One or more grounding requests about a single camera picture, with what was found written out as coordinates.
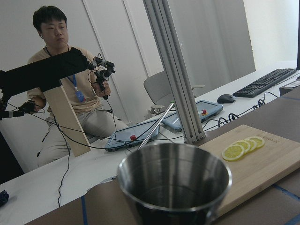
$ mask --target man's hand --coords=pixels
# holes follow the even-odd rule
[[[104,90],[101,90],[100,85],[98,83],[93,83],[92,87],[97,96],[103,98],[105,95],[110,95],[111,89],[109,87],[108,81],[102,82]]]

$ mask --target metal bowl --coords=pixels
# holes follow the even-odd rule
[[[140,224],[209,224],[229,190],[229,168],[187,144],[147,145],[123,159],[118,182]]]

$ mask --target blue badge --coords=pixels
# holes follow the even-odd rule
[[[84,102],[85,101],[85,97],[84,97],[84,95],[82,94],[81,91],[76,91],[75,93],[76,93],[76,96],[77,96],[77,98],[78,98],[78,100],[80,102]]]

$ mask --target yellow lemon slice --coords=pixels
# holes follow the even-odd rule
[[[244,155],[245,149],[239,144],[233,144],[222,151],[222,158],[227,161],[234,161]]]
[[[244,139],[243,141],[246,141],[250,144],[250,149],[248,152],[252,152],[254,149],[256,149],[256,146],[257,146],[256,141],[251,140],[251,139]]]
[[[239,144],[239,145],[243,146],[244,150],[245,150],[244,154],[246,154],[251,149],[250,143],[246,142],[245,140],[236,141],[236,142],[232,143],[231,145],[233,145],[233,144]]]
[[[262,147],[265,143],[264,139],[261,137],[258,137],[258,136],[248,137],[247,139],[255,141],[257,143],[257,146],[256,146],[257,149]]]

